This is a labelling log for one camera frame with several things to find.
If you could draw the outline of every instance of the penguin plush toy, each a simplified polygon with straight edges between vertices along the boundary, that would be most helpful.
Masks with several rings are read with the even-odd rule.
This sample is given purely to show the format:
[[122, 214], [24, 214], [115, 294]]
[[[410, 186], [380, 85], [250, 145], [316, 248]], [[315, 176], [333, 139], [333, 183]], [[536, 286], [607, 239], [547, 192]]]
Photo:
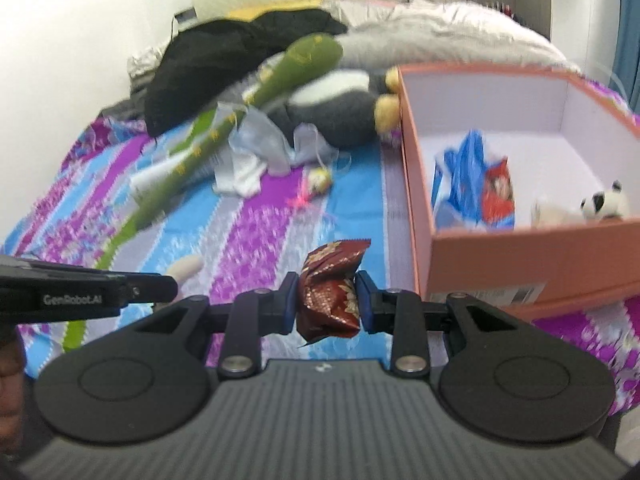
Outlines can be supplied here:
[[[267, 69], [260, 79], [268, 76]], [[397, 68], [381, 73], [334, 70], [265, 111], [291, 147], [296, 127], [309, 123], [334, 148], [356, 148], [378, 138], [388, 140], [399, 129], [398, 79]]]

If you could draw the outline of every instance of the logo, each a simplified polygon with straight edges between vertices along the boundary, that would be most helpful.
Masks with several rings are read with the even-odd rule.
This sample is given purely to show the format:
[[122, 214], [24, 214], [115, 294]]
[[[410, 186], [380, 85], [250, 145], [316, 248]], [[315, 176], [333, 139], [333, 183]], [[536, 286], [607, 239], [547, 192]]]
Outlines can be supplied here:
[[50, 294], [44, 295], [42, 303], [47, 306], [61, 306], [61, 305], [95, 305], [102, 304], [102, 295], [95, 294], [94, 296], [70, 296], [65, 294], [64, 296], [52, 296]]

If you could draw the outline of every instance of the orange box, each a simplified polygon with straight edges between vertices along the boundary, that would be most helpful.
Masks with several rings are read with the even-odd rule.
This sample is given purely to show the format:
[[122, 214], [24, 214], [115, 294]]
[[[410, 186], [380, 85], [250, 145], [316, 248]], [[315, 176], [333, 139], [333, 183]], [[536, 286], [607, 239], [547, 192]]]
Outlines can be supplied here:
[[[640, 294], [640, 128], [607, 98], [565, 72], [445, 63], [402, 67], [401, 104], [415, 283], [423, 299], [462, 290], [531, 320]], [[435, 152], [457, 147], [472, 129], [509, 157], [512, 231], [436, 230]], [[541, 194], [579, 207], [615, 180], [633, 218], [527, 224]]]

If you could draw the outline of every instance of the yellow plush foot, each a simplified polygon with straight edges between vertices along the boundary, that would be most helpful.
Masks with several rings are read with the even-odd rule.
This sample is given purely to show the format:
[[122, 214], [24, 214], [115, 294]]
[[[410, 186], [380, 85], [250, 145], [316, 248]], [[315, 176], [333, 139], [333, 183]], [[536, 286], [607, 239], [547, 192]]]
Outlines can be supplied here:
[[400, 93], [400, 71], [397, 66], [386, 71], [385, 83], [391, 93]]
[[373, 111], [376, 131], [379, 135], [388, 134], [400, 127], [400, 98], [397, 95], [381, 95]]

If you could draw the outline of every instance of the metal bolt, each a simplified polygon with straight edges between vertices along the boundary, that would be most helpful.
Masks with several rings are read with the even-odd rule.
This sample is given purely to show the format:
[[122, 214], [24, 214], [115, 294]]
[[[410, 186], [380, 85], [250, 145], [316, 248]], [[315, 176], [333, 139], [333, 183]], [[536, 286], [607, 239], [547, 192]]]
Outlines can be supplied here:
[[396, 360], [396, 368], [401, 372], [413, 374], [427, 367], [427, 361], [419, 355], [403, 355]]
[[226, 357], [221, 364], [224, 371], [232, 374], [241, 374], [247, 371], [253, 365], [254, 362], [244, 355], [231, 355], [229, 357]]

